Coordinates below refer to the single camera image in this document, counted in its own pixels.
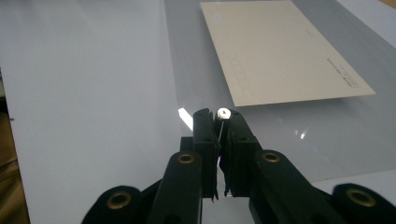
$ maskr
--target beige paper sheet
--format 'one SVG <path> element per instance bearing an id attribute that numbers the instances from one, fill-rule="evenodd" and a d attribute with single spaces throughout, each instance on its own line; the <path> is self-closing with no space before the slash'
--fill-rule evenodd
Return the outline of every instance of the beige paper sheet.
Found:
<path id="1" fill-rule="evenodd" d="M 375 94 L 291 1 L 201 7 L 235 106 Z"/>

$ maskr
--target black plastic part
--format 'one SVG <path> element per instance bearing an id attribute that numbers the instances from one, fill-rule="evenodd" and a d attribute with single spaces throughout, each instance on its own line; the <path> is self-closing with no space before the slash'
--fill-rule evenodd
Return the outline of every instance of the black plastic part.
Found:
<path id="1" fill-rule="evenodd" d="M 192 151 L 192 144 L 193 144 L 192 137 L 181 137 L 180 151 Z"/>
<path id="2" fill-rule="evenodd" d="M 150 224 L 201 223 L 201 156 L 178 152 L 169 160 L 151 212 Z"/>
<path id="3" fill-rule="evenodd" d="M 359 185 L 338 185 L 333 190 L 331 202 L 348 223 L 396 223 L 395 206 L 379 194 Z"/>
<path id="4" fill-rule="evenodd" d="M 253 185 L 248 208 L 255 224 L 277 224 L 277 218 L 270 204 L 265 200 L 260 186 Z"/>
<path id="5" fill-rule="evenodd" d="M 259 151 L 255 162 L 252 170 L 279 223 L 345 223 L 283 154 Z"/>
<path id="6" fill-rule="evenodd" d="M 136 188 L 119 186 L 103 193 L 84 217 L 82 224 L 140 224 L 144 215 L 140 212 L 142 200 Z"/>
<path id="7" fill-rule="evenodd" d="M 209 109 L 193 114 L 193 151 L 203 158 L 202 191 L 204 198 L 219 198 L 217 171 L 219 142 L 213 129 L 213 115 Z"/>
<path id="8" fill-rule="evenodd" d="M 149 218 L 149 214 L 151 212 L 151 207 L 154 203 L 155 196 L 157 195 L 157 191 L 160 188 L 162 180 L 158 180 L 150 187 L 144 189 L 140 195 L 142 196 L 142 200 L 140 202 L 140 211 L 144 217 L 145 222 Z"/>
<path id="9" fill-rule="evenodd" d="M 224 173 L 226 189 L 224 195 L 231 191 L 234 197 L 248 197 L 253 183 L 249 164 L 261 146 L 249 129 L 244 117 L 231 110 L 227 132 L 227 143 L 222 145 L 219 167 Z"/>

